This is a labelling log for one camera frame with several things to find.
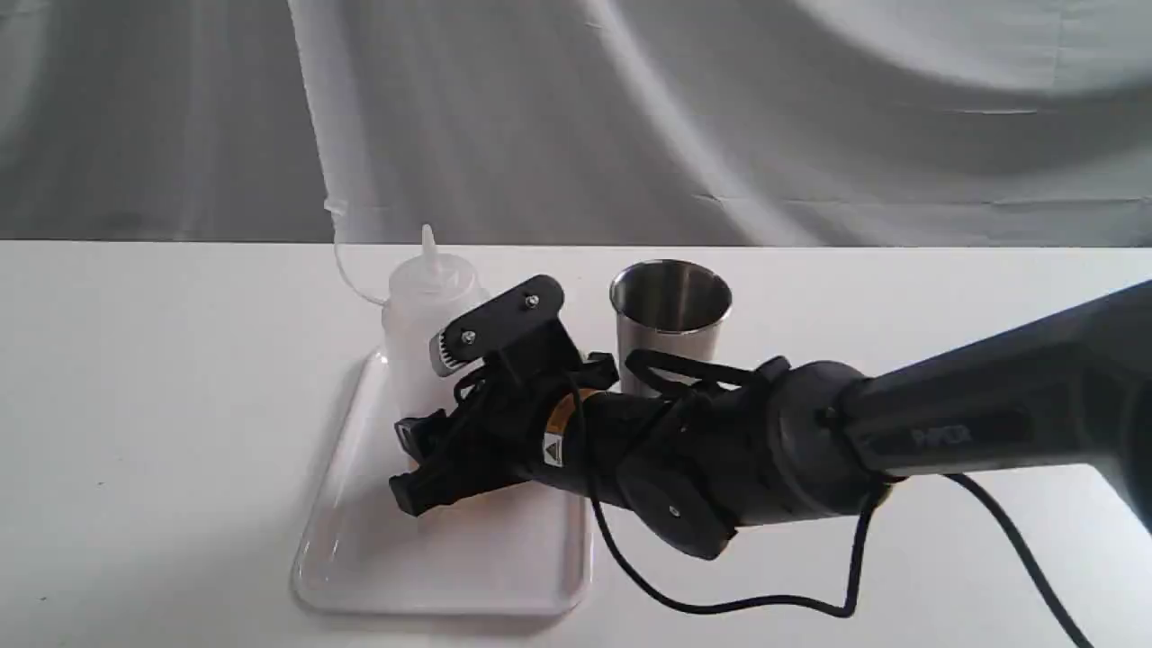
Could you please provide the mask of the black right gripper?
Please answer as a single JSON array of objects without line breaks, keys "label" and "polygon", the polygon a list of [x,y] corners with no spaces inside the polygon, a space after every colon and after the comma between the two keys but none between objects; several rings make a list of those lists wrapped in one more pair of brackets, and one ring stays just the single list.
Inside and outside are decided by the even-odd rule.
[{"label": "black right gripper", "polygon": [[437,376],[485,366],[473,372],[476,409],[394,424],[416,464],[388,480],[400,511],[420,517],[535,482],[626,508],[704,562],[742,527],[793,519],[767,442],[767,399],[788,372],[785,357],[742,370],[641,351],[632,357],[644,370],[682,369],[690,384],[661,379],[654,397],[611,392],[616,361],[597,354],[583,364],[563,306],[556,279],[531,276],[429,340]]}]

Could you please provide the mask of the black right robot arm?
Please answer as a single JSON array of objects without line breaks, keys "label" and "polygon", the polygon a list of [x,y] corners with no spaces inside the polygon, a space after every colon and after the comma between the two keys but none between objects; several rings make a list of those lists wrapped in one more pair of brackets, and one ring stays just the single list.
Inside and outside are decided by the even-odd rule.
[{"label": "black right robot arm", "polygon": [[712,562],[741,527],[856,517],[902,477],[1091,464],[1149,525],[1149,282],[878,377],[634,351],[653,397],[613,391],[616,359],[577,349],[563,303],[531,276],[429,340],[445,372],[479,366],[452,413],[396,422],[417,465],[388,481],[400,511],[535,482]]}]

